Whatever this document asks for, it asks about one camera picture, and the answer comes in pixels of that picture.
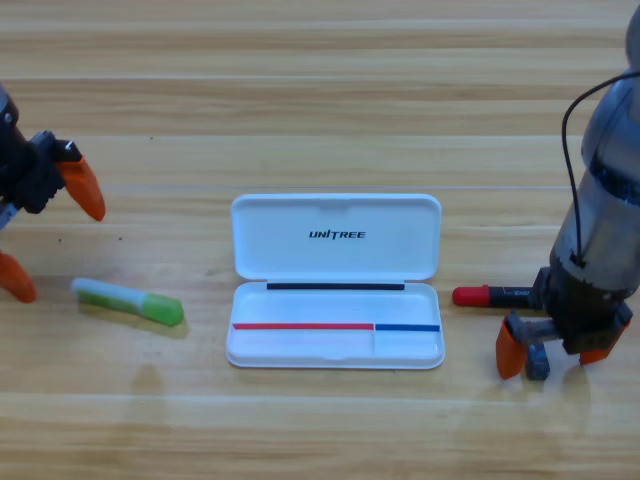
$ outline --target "wooden table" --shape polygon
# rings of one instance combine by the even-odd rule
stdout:
[[[108,214],[63,192],[2,232],[39,300],[0,297],[0,478],[638,478],[637,325],[601,364],[556,342],[544,384],[503,383],[504,312],[451,304],[457,285],[527,285],[547,262],[571,198],[561,116],[626,68],[636,5],[2,2],[20,125],[77,141]],[[570,126],[578,175],[597,100]],[[440,200],[440,368],[229,365],[230,202],[292,191]],[[76,276],[177,296],[187,326],[80,309]]]

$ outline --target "light green marker barrel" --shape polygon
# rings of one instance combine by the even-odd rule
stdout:
[[[76,278],[71,282],[71,290],[80,302],[141,315],[170,327],[178,325],[184,319],[180,300],[164,295],[90,278]]]

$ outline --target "black wire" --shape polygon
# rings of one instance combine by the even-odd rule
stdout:
[[[598,90],[602,90],[605,87],[608,87],[611,84],[619,82],[620,80],[626,80],[628,78],[640,77],[640,71],[635,72],[627,72],[622,75],[618,75],[617,77],[610,78],[606,82],[602,82],[600,85],[596,85],[595,87],[587,90],[578,98],[576,98],[573,103],[569,106],[567,111],[562,118],[562,149],[564,151],[564,160],[567,163],[567,171],[569,172],[569,181],[571,182],[571,193],[573,195],[573,209],[575,211],[576,217],[576,243],[577,243],[577,252],[576,259],[577,264],[582,264],[582,227],[580,225],[580,207],[578,206],[578,191],[576,190],[576,180],[573,176],[573,169],[571,168],[571,160],[569,158],[569,147],[567,146],[567,123],[569,121],[569,116],[575,110],[582,100],[593,95]]]

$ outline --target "red cap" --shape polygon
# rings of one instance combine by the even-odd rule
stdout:
[[[491,305],[489,286],[458,287],[453,291],[453,303],[463,307],[488,307]]]

